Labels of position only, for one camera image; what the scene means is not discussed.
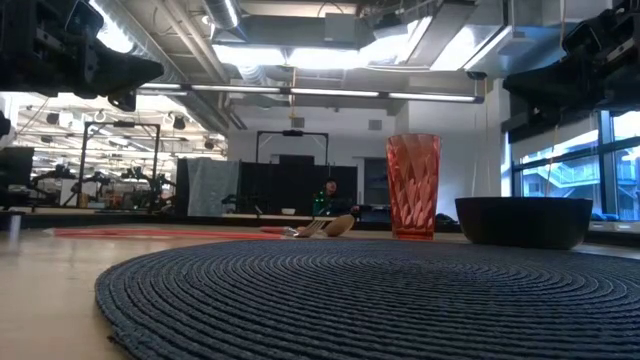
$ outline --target pink glass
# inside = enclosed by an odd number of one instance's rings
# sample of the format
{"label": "pink glass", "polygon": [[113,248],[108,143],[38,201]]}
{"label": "pink glass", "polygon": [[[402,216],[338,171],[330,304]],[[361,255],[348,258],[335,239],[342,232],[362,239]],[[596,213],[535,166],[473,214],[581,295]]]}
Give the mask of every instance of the pink glass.
{"label": "pink glass", "polygon": [[398,239],[433,240],[440,138],[405,134],[387,140],[391,225]]}

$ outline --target monitor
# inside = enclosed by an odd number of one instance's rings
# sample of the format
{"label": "monitor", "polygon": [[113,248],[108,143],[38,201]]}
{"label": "monitor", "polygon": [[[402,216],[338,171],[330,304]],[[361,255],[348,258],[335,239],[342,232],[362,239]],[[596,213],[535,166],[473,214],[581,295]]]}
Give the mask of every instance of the monitor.
{"label": "monitor", "polygon": [[7,147],[0,150],[0,186],[29,185],[34,149]]}

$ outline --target black bowl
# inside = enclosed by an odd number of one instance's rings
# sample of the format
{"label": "black bowl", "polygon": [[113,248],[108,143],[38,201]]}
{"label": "black bowl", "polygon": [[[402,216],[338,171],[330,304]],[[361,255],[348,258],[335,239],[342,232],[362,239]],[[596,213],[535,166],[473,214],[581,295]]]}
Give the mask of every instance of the black bowl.
{"label": "black bowl", "polygon": [[589,229],[592,200],[567,198],[456,199],[464,235],[474,244],[571,249]]}

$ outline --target woven placemat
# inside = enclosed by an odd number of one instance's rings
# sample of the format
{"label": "woven placemat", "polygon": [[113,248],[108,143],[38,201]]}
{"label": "woven placemat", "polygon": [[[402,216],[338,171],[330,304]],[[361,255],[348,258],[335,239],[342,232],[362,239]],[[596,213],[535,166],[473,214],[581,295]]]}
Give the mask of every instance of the woven placemat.
{"label": "woven placemat", "polygon": [[640,358],[640,262],[402,241],[162,251],[96,282],[135,358]]}

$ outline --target ceiling light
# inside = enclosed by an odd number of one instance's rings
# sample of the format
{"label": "ceiling light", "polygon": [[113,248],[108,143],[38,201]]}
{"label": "ceiling light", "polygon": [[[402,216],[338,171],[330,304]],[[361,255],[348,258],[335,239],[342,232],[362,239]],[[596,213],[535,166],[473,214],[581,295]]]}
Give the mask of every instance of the ceiling light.
{"label": "ceiling light", "polygon": [[408,34],[403,34],[378,39],[360,49],[360,58],[365,64],[392,62],[404,49],[408,38]]}
{"label": "ceiling light", "polygon": [[298,48],[293,51],[288,64],[300,69],[355,69],[366,66],[357,50],[323,48]]}
{"label": "ceiling light", "polygon": [[455,71],[460,69],[476,53],[478,39],[473,31],[465,26],[451,39],[431,65],[432,71]]}
{"label": "ceiling light", "polygon": [[60,114],[49,113],[47,114],[46,121],[49,125],[58,125],[58,123],[60,122]]}
{"label": "ceiling light", "polygon": [[90,5],[96,9],[100,15],[104,18],[104,25],[98,32],[98,39],[102,41],[108,48],[120,53],[129,53],[133,50],[135,45],[129,39],[129,37],[118,28],[118,25],[102,10],[95,2],[91,0]]}
{"label": "ceiling light", "polygon": [[223,92],[242,92],[256,94],[279,94],[280,88],[265,86],[230,86],[230,85],[193,85],[193,90],[202,91],[223,91]]}
{"label": "ceiling light", "polygon": [[331,89],[291,89],[294,95],[327,95],[327,96],[352,96],[352,97],[377,97],[377,91],[355,91],[355,90],[331,90]]}
{"label": "ceiling light", "polygon": [[180,90],[180,84],[158,84],[158,83],[148,83],[140,86],[140,89],[144,89],[147,87],[152,87],[157,90]]}
{"label": "ceiling light", "polygon": [[282,51],[275,47],[214,45],[220,62],[236,66],[283,65]]}
{"label": "ceiling light", "polygon": [[475,64],[478,63],[478,61],[487,56],[489,51],[498,46],[502,39],[509,35],[509,33],[511,33],[511,26],[506,26],[495,38],[493,38],[493,40],[491,40],[490,43],[485,45],[485,47],[483,47],[474,57],[472,57],[471,60],[469,60],[462,68],[465,70],[471,69]]}
{"label": "ceiling light", "polygon": [[213,148],[215,147],[215,143],[213,142],[213,140],[211,139],[206,139],[204,141],[204,148],[207,150],[213,150]]}
{"label": "ceiling light", "polygon": [[409,60],[409,57],[411,57],[411,54],[415,51],[418,43],[420,43],[420,40],[422,40],[422,37],[429,29],[431,20],[433,20],[433,17],[427,16],[407,25],[407,29],[411,35],[409,35],[409,40],[405,44],[405,47],[398,53],[398,56],[396,57],[396,64],[402,64]]}
{"label": "ceiling light", "polygon": [[173,118],[173,128],[176,130],[184,130],[187,124],[184,122],[184,116],[175,115]]}
{"label": "ceiling light", "polygon": [[468,102],[468,103],[472,103],[477,100],[475,96],[411,94],[411,93],[389,93],[389,98],[397,99],[397,100],[451,101],[451,102]]}

